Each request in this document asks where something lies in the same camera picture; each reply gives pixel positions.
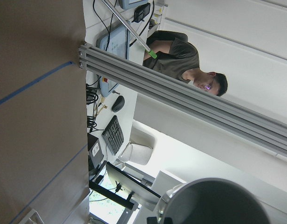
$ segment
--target green tip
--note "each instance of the green tip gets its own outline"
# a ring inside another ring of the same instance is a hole
[[[156,59],[157,58],[157,55],[156,55],[156,53],[154,52],[154,51],[150,51],[150,52],[148,52],[149,53],[149,55],[151,55],[151,57],[152,58],[154,58],[154,59]]]

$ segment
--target man's arm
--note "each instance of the man's arm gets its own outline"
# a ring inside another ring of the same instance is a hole
[[[152,44],[149,45],[149,48],[151,48],[151,50],[155,53],[161,51],[168,54],[171,49],[172,42],[173,41],[154,41]],[[151,55],[149,55],[148,52],[145,51],[143,60],[146,60],[149,57],[151,57]]]

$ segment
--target person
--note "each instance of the person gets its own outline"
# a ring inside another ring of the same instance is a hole
[[[157,58],[154,59],[145,52],[143,66],[184,83],[193,81],[194,86],[217,96],[226,93],[228,86],[226,76],[200,69],[198,50],[187,42],[187,35],[156,31],[148,39],[147,44],[157,54]]]

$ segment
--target black hair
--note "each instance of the black hair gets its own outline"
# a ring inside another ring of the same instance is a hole
[[[223,94],[226,93],[227,91],[227,79],[226,76],[224,74],[221,73],[216,73],[214,79],[216,80],[216,82],[218,82],[220,84],[220,88],[218,91],[217,96],[222,96]]]

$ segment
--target shirt sleeve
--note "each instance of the shirt sleeve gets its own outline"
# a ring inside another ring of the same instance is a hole
[[[171,44],[169,54],[179,58],[186,58],[195,56],[196,54],[198,54],[198,51],[190,43],[183,42],[180,39],[175,38],[175,40]]]

